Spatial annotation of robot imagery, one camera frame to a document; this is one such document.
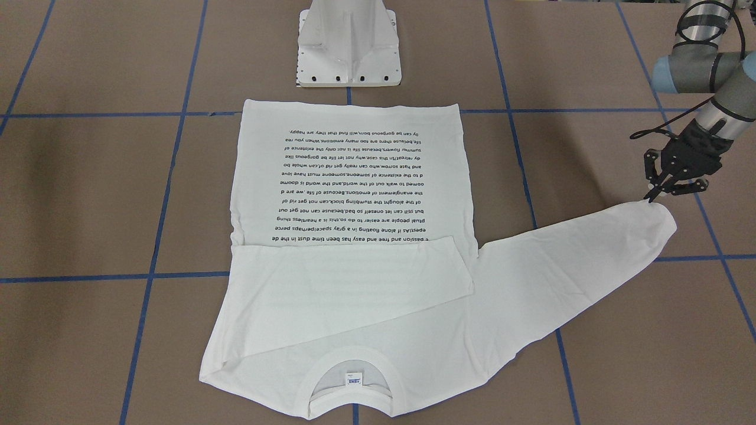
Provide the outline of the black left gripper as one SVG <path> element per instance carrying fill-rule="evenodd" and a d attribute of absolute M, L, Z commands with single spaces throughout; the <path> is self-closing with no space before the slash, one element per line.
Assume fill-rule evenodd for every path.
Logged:
<path fill-rule="evenodd" d="M 681 135 L 654 129 L 669 136 L 661 149 L 648 149 L 644 154 L 644 169 L 650 191 L 646 201 L 656 197 L 683 195 L 706 191 L 708 180 L 721 167 L 721 156 L 731 148 L 733 140 L 720 138 L 691 121 Z"/>

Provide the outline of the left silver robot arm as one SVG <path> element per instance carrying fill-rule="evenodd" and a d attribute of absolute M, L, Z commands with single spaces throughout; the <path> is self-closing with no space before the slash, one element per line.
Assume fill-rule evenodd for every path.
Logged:
<path fill-rule="evenodd" d="M 669 142 L 644 154 L 650 191 L 646 201 L 660 194 L 683 195 L 707 189 L 706 177 L 718 171 L 721 157 L 734 140 L 754 123 L 754 52 L 740 46 L 721 52 L 719 45 L 729 22 L 737 18 L 734 1 L 689 1 L 677 22 L 677 40 L 669 55 L 653 68 L 651 85 L 660 93 L 708 93 L 709 100 L 694 107 L 696 116 L 680 134 L 665 131 Z"/>

